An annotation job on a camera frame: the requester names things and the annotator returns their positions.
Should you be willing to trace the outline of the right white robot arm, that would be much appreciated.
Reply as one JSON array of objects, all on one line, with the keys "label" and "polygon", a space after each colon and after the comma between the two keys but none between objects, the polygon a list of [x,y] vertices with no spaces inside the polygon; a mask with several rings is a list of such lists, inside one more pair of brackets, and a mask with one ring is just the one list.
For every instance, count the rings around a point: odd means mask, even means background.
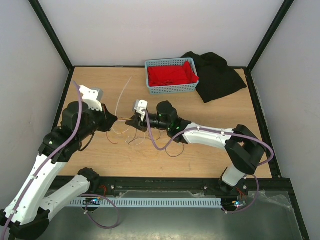
[{"label": "right white robot arm", "polygon": [[156,106],[156,113],[148,112],[148,103],[137,100],[134,115],[126,120],[126,125],[141,132],[151,129],[166,131],[172,142],[200,144],[226,151],[231,160],[219,178],[217,189],[223,194],[231,194],[246,176],[255,174],[265,154],[266,146],[244,125],[236,128],[205,127],[178,116],[169,101]]}]

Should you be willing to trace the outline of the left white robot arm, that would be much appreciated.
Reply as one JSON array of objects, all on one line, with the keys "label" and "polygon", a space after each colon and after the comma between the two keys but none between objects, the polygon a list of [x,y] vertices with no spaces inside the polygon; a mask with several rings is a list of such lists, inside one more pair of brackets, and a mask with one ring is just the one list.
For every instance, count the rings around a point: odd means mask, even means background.
[{"label": "left white robot arm", "polygon": [[51,220],[73,199],[80,196],[98,198],[100,176],[85,167],[71,181],[46,196],[58,173],[76,152],[82,152],[83,140],[96,132],[109,132],[118,118],[105,104],[101,109],[74,101],[62,112],[62,121],[47,134],[38,149],[35,164],[22,188],[5,209],[0,211],[4,227],[1,239],[9,232],[10,240],[36,240],[48,228]]}]

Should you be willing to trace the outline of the red cloth in basket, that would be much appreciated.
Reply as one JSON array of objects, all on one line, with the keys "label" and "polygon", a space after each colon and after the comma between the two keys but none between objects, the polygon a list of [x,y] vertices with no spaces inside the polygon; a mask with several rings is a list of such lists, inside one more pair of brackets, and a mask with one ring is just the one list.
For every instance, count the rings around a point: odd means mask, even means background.
[{"label": "red cloth in basket", "polygon": [[199,80],[188,61],[183,65],[149,66],[147,73],[150,87],[195,84]]}]

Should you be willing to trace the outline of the light blue perforated basket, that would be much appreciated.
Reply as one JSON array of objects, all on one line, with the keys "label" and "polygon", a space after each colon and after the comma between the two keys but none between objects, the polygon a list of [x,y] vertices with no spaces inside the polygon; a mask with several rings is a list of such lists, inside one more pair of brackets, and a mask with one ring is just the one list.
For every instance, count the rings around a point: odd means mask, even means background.
[{"label": "light blue perforated basket", "polygon": [[144,67],[151,95],[193,92],[199,83],[191,57],[147,60]]}]

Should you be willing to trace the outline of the black folded cloth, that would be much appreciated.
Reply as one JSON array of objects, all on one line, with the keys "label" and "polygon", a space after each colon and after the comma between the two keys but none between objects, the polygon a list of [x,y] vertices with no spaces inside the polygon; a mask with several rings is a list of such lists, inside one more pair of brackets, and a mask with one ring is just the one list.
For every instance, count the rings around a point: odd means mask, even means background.
[{"label": "black folded cloth", "polygon": [[199,78],[196,91],[204,103],[224,98],[247,87],[240,75],[228,66],[228,62],[213,52],[198,55],[189,51],[182,57],[194,61]]}]

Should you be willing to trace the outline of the black metal frame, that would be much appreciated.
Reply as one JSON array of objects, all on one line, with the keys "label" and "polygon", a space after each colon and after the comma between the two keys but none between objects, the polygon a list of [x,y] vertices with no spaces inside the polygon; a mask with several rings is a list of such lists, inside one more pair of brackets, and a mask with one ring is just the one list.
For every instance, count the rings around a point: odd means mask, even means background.
[{"label": "black metal frame", "polygon": [[[68,70],[67,80],[63,88],[62,96],[61,96],[58,109],[54,118],[53,126],[52,126],[53,128],[55,128],[58,126],[58,117],[61,116],[61,113],[63,111],[63,104],[65,103],[65,100],[67,97],[67,91],[69,90],[71,79],[74,74],[76,66],[72,65],[69,57],[67,56],[65,49],[63,48],[40,2],[38,0],[31,0],[29,3],[32,9],[34,10],[35,14],[37,15],[38,19],[40,20],[41,24],[43,25],[47,35],[49,36],[50,40],[52,41],[54,47],[56,48],[57,52],[59,53],[62,61],[64,62]],[[252,78],[252,70],[256,66],[258,60],[262,56],[263,52],[265,51],[266,47],[268,46],[269,42],[271,41],[272,37],[274,36],[275,32],[277,31],[278,27],[282,23],[283,19],[285,18],[286,14],[290,10],[293,3],[294,3],[293,0],[283,1],[281,7],[279,8],[277,14],[275,15],[271,25],[269,26],[267,32],[265,33],[261,43],[259,44],[257,50],[255,51],[248,66],[238,67],[239,69],[244,70],[245,79],[248,81],[248,89],[250,92],[251,101],[253,103],[253,108],[254,108],[257,124],[259,127],[259,131],[261,133],[262,139],[265,140],[267,144],[270,144],[271,147],[273,146],[273,144],[270,137],[269,129],[267,127],[266,118],[263,113],[263,107],[258,97],[258,91],[256,89],[254,80]],[[282,176],[281,170],[278,164],[278,159],[276,156],[273,157],[273,159],[268,164],[268,166],[270,168],[272,177],[264,178],[261,182],[262,183],[261,186],[267,191],[288,192],[290,202],[293,204],[295,219],[297,220],[301,237],[303,240],[308,240],[309,234],[308,234],[306,225],[304,223],[302,213],[301,213],[291,180],[289,178],[285,178]]]}]

